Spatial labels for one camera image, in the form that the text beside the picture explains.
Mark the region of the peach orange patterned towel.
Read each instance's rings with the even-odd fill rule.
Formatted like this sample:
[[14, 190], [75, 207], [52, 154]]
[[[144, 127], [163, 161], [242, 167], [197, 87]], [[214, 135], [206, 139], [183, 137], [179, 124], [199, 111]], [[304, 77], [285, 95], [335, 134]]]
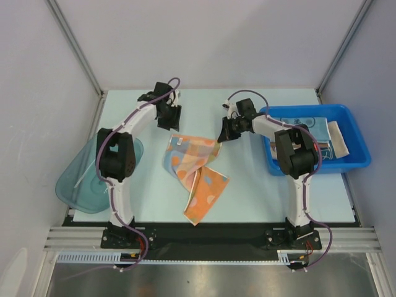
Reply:
[[173, 134], [163, 166], [189, 192], [183, 215], [198, 225], [226, 189], [230, 178], [210, 167], [222, 145], [214, 139]]

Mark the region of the orange brown towel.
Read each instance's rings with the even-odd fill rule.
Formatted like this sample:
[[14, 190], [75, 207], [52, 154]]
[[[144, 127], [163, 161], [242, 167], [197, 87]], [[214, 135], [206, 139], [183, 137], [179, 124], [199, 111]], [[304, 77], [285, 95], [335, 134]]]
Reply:
[[[296, 144], [296, 143], [294, 143], [294, 142], [293, 142], [292, 144], [293, 144], [293, 148], [294, 148], [294, 149], [298, 149], [298, 148], [301, 147], [300, 144]], [[329, 143], [329, 142], [319, 143], [319, 147], [320, 147], [321, 149], [328, 149], [328, 148], [330, 148], [330, 143]], [[273, 151], [276, 151], [276, 150], [277, 150], [276, 143], [275, 143], [275, 142], [271, 142], [271, 143], [270, 143], [270, 148], [271, 148]]]

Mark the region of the Doraemon teal beige towel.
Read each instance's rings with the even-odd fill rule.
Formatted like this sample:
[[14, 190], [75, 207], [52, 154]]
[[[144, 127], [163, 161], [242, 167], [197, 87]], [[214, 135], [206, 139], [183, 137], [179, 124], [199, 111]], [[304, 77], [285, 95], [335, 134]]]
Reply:
[[327, 118], [277, 118], [287, 124], [305, 124], [316, 138], [321, 148], [323, 160], [336, 160], [350, 154], [339, 125], [336, 121], [328, 122]]

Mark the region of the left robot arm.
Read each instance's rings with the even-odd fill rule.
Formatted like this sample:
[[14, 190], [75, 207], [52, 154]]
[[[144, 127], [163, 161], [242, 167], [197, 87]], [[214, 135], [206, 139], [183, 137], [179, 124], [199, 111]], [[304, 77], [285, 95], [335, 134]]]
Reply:
[[137, 165], [134, 141], [151, 122], [166, 130], [179, 130], [182, 106], [178, 103], [180, 79], [157, 82], [152, 91], [142, 94], [131, 113], [112, 128], [97, 132], [95, 169], [106, 184], [110, 202], [109, 222], [120, 227], [114, 240], [122, 247], [131, 247], [136, 232], [129, 228], [134, 220], [130, 198], [130, 178]]

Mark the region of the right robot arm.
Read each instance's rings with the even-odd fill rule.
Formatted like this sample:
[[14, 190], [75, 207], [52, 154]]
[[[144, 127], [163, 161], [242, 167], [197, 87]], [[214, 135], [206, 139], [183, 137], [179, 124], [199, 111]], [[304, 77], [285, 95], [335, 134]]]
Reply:
[[278, 165], [288, 179], [289, 207], [285, 233], [286, 244], [298, 249], [313, 233], [309, 214], [309, 187], [318, 156], [315, 138], [302, 124], [293, 126], [271, 117], [268, 112], [256, 111], [251, 99], [236, 103], [226, 102], [222, 107], [227, 115], [222, 118], [222, 129], [217, 142], [236, 140], [244, 132], [259, 134], [275, 141]]

